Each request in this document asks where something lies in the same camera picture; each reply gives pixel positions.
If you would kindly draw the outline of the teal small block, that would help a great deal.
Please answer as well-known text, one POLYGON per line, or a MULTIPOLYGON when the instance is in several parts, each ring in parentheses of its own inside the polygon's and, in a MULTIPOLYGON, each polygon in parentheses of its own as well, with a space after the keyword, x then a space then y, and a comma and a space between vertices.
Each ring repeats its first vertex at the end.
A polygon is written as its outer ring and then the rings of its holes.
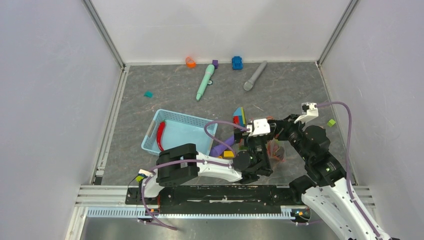
POLYGON ((146 91, 144 93, 144 96, 147 97, 147 98, 152 98, 153 97, 153 93, 151 91, 146 91))

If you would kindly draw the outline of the grey toy microphone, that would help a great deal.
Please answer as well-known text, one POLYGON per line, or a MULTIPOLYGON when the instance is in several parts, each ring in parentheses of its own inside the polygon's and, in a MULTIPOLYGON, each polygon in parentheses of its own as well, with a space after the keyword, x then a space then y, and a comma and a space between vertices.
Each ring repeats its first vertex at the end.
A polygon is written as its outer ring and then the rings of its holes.
POLYGON ((243 85, 243 89, 245 91, 250 91, 256 81, 259 79, 259 77, 261 76, 261 74, 263 73, 263 71, 265 70, 266 66, 267 66, 268 62, 266 60, 264 60, 256 69, 256 71, 252 74, 252 76, 249 78, 249 80, 247 80, 244 85, 243 85))

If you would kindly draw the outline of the multicolour stacked brick block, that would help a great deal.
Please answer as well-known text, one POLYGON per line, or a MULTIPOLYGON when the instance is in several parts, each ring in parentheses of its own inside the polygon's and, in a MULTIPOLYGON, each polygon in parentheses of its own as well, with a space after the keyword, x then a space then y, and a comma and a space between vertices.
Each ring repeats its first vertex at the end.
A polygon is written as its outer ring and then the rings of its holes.
POLYGON ((245 111, 243 107, 238 107, 233 115, 232 115, 232 122, 234 124, 237 124, 243 128, 246 127, 246 116, 245 116, 245 111))

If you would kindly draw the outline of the mint green toy pen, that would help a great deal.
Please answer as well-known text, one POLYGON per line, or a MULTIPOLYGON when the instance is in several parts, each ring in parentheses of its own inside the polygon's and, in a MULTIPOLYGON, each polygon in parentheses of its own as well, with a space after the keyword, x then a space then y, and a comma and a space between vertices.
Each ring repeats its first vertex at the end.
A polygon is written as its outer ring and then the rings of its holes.
POLYGON ((213 64, 209 64, 206 67, 204 76, 201 80, 201 83, 200 83, 199 88, 198 88, 197 93, 196 93, 196 97, 195 97, 196 101, 199 101, 202 98, 202 96, 203 96, 203 94, 206 90, 206 87, 208 86, 208 82, 210 81, 211 76, 213 75, 214 71, 215 71, 215 66, 213 64))

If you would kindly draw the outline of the purple toy cylinder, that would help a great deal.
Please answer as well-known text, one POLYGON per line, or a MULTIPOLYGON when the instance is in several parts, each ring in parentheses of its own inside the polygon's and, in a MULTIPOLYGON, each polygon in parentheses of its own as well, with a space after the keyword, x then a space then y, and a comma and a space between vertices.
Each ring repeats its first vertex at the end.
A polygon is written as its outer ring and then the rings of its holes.
MULTIPOLYGON (((234 136, 232 135, 231 137, 229 137, 227 140, 224 141, 224 143, 231 147, 235 143, 234 136)), ((228 149, 229 148, 225 146, 224 144, 218 144, 210 150, 209 156, 217 158, 218 156, 221 156, 224 153, 224 151, 228 149)))

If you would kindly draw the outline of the light blue plastic basket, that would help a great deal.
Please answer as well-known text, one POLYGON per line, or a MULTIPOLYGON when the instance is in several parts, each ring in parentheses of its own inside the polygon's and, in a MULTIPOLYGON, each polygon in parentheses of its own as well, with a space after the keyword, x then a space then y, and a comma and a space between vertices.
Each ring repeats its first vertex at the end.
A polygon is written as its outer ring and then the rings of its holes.
POLYGON ((213 139, 204 131, 204 126, 210 122, 209 119, 165 109, 156 111, 141 143, 141 148, 147 153, 154 156, 160 153, 157 133, 162 122, 165 122, 165 127, 162 131, 161 145, 165 150, 192 143, 201 153, 206 155, 210 153, 213 139))

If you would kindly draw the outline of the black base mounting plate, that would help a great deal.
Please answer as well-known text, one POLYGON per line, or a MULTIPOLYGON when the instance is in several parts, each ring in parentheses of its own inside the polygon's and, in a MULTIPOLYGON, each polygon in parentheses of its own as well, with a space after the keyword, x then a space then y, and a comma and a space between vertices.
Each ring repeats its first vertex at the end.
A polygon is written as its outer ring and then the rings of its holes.
POLYGON ((125 204, 158 206, 162 214, 277 214, 282 206, 301 206, 284 185, 180 185, 158 196, 142 197, 139 187, 127 190, 125 204))

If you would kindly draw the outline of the small purple block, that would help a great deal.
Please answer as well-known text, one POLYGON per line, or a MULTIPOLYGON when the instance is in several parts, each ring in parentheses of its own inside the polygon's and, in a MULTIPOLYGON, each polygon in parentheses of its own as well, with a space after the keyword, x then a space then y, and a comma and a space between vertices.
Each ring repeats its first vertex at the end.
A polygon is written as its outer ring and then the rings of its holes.
POLYGON ((214 66, 214 69, 218 69, 219 67, 219 61, 217 59, 213 59, 212 60, 212 65, 214 66))

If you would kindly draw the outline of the blue toy car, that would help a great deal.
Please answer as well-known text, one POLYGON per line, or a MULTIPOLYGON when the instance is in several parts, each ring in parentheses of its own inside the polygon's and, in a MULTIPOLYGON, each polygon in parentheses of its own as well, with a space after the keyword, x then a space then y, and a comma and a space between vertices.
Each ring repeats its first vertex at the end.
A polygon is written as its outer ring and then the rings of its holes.
POLYGON ((240 56, 234 56, 231 59, 231 66, 233 70, 242 70, 243 69, 243 59, 240 56))

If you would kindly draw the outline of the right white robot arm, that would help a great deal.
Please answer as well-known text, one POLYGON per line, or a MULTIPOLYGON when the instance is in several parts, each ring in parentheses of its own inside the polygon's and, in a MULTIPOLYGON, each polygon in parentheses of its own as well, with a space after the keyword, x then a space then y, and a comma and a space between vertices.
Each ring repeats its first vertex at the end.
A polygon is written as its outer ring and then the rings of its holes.
POLYGON ((289 184, 289 199, 310 207, 341 240, 389 240, 354 191, 349 175, 330 153, 331 141, 320 126, 305 126, 297 115, 270 119, 270 133, 287 141, 304 160, 306 175, 289 184))

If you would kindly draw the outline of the green small cube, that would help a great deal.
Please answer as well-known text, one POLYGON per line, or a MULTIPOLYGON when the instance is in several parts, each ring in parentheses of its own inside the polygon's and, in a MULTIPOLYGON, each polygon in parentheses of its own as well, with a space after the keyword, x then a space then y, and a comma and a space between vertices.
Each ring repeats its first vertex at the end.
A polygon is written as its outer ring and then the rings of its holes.
POLYGON ((327 122, 327 125, 328 125, 329 127, 333 127, 336 123, 337 123, 337 122, 336 122, 334 119, 330 119, 330 120, 327 122))

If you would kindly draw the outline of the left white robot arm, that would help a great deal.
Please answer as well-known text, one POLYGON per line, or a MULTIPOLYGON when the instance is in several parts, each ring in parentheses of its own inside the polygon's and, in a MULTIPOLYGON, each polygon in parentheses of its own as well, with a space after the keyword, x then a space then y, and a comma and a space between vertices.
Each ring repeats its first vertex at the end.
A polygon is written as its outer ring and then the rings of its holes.
POLYGON ((138 197, 145 204, 153 203, 165 188, 175 188, 197 177, 222 179, 230 183, 250 184, 261 176, 273 173, 268 157, 267 143, 271 137, 246 136, 246 149, 233 159, 220 159, 197 151, 196 145, 187 143, 161 152, 156 165, 139 171, 143 178, 138 197))

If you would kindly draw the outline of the clear orange zip bag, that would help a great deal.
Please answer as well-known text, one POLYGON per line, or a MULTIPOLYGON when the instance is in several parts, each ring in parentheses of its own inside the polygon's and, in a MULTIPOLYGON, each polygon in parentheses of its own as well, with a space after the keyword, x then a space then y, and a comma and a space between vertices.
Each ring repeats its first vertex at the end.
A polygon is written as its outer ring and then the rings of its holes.
MULTIPOLYGON (((246 125, 256 119, 260 118, 251 118, 246 125)), ((284 162, 285 149, 284 144, 278 140, 279 132, 277 131, 277 125, 271 116, 263 119, 268 120, 270 124, 270 133, 262 136, 249 136, 248 132, 244 133, 242 135, 243 147, 251 152, 256 148, 260 148, 262 152, 267 154, 269 159, 284 162)))

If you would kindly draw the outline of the yellow flat brick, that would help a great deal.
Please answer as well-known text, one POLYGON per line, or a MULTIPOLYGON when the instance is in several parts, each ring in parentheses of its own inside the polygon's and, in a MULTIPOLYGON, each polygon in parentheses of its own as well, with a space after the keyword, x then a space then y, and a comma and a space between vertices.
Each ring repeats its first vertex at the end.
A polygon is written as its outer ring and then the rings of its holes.
POLYGON ((232 159, 235 157, 235 154, 230 150, 225 150, 222 154, 222 157, 225 159, 232 159))

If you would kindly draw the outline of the red toy chili pepper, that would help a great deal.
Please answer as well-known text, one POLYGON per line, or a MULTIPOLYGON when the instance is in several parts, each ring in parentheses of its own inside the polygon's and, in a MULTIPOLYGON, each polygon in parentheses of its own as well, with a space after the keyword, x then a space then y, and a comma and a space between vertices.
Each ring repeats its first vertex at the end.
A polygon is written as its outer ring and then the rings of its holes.
POLYGON ((156 144, 157 144, 158 149, 161 152, 164 151, 164 147, 163 147, 163 144, 162 144, 162 138, 163 138, 165 127, 166 127, 166 122, 162 121, 162 122, 159 123, 159 126, 158 126, 157 131, 156 131, 156 144))

